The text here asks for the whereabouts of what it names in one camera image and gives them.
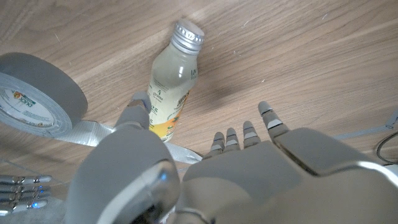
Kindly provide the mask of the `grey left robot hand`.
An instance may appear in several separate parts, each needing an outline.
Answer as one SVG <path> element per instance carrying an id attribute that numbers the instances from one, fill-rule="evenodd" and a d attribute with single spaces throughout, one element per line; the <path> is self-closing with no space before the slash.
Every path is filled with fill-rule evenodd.
<path id="1" fill-rule="evenodd" d="M 180 177 L 149 130 L 150 99 L 135 93 L 114 131 L 70 183 L 67 223 L 396 223 L 397 175 L 349 145 L 289 129 L 261 102 L 270 140 L 250 122 L 243 142 L 216 133 L 211 151 Z"/>

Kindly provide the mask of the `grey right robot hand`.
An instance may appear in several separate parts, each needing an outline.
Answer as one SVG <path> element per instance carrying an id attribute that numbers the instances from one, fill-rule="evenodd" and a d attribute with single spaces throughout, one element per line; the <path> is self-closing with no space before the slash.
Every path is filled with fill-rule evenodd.
<path id="1" fill-rule="evenodd" d="M 51 175 L 20 176 L 1 174 L 1 216 L 40 209 L 48 204 Z"/>

